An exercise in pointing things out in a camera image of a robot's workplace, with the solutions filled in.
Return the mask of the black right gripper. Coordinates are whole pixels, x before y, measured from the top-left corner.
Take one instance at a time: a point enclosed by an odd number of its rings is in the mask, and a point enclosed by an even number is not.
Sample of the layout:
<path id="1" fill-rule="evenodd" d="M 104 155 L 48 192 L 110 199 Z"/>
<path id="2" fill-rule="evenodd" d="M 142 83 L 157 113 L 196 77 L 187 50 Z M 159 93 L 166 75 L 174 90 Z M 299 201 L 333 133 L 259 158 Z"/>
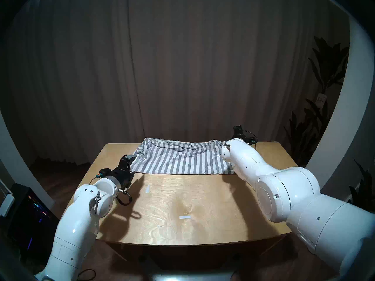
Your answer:
<path id="1" fill-rule="evenodd" d="M 249 137 L 245 135 L 245 131 L 242 128 L 242 125 L 233 127 L 233 136 L 232 139 L 242 139 L 244 141 L 249 141 Z"/>

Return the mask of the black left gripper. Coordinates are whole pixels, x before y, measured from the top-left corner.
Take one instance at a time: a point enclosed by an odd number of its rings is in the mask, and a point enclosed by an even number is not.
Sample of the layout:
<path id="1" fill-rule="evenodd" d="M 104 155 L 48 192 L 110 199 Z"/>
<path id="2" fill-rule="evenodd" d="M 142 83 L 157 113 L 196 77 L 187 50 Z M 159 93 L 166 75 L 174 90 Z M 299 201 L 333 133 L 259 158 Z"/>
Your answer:
<path id="1" fill-rule="evenodd" d="M 127 190 L 134 178 L 134 172 L 131 172 L 131 164 L 136 159 L 136 155 L 123 155 L 119 164 L 114 168 L 109 176 L 114 177 L 120 185 L 121 190 Z"/>

